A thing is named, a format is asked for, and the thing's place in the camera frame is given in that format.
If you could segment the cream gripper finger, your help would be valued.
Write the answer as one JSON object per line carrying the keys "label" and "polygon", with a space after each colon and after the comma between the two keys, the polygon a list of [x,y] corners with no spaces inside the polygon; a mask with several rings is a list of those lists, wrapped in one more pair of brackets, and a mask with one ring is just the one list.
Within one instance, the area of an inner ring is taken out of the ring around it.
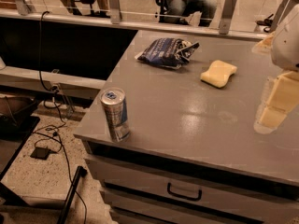
{"label": "cream gripper finger", "polygon": [[254,130],[269,134],[276,130],[299,105],[299,73],[283,72],[269,77],[263,87],[261,103],[257,109]]}
{"label": "cream gripper finger", "polygon": [[274,32],[270,33],[266,38],[255,44],[251,51],[257,54],[269,54],[271,51],[274,35]]}

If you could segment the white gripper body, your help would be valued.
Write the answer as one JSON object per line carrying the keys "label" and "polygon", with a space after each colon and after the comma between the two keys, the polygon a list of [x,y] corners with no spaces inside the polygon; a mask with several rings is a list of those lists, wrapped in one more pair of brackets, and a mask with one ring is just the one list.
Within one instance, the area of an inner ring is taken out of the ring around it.
{"label": "white gripper body", "polygon": [[274,65],[284,70],[299,71],[299,5],[278,25],[272,40]]}

